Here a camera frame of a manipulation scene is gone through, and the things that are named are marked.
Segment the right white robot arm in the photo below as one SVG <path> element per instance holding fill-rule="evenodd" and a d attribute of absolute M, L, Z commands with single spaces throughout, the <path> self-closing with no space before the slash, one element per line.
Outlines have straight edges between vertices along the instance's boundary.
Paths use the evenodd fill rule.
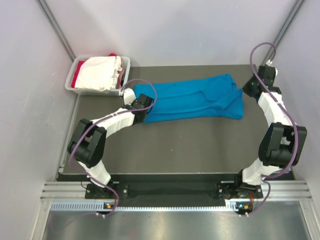
<path fill-rule="evenodd" d="M 233 192 L 239 198 L 258 195 L 264 179 L 295 166 L 307 137 L 307 129 L 296 125 L 287 114 L 282 92 L 274 86 L 277 73 L 275 67 L 261 65 L 257 74 L 242 88 L 246 95 L 256 99 L 268 129 L 259 145 L 258 158 L 239 172 L 233 185 Z"/>

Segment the blue t shirt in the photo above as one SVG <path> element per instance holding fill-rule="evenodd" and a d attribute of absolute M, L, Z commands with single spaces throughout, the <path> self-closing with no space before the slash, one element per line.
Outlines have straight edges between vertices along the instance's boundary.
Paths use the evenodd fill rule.
<path fill-rule="evenodd" d="M 146 123 L 201 117 L 244 117 L 243 92 L 230 74 L 133 87 L 134 93 L 154 98 Z"/>

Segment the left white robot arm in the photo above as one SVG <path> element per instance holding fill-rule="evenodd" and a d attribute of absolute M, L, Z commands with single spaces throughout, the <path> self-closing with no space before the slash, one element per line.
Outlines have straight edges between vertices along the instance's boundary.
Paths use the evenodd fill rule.
<path fill-rule="evenodd" d="M 110 198 L 114 191 L 112 177 L 102 161 L 106 139 L 123 128 L 144 122 L 154 104 L 152 97 L 141 93 L 105 117 L 95 120 L 83 118 L 78 122 L 67 152 L 70 159 L 76 160 L 87 173 L 90 184 L 86 190 L 91 198 Z"/>

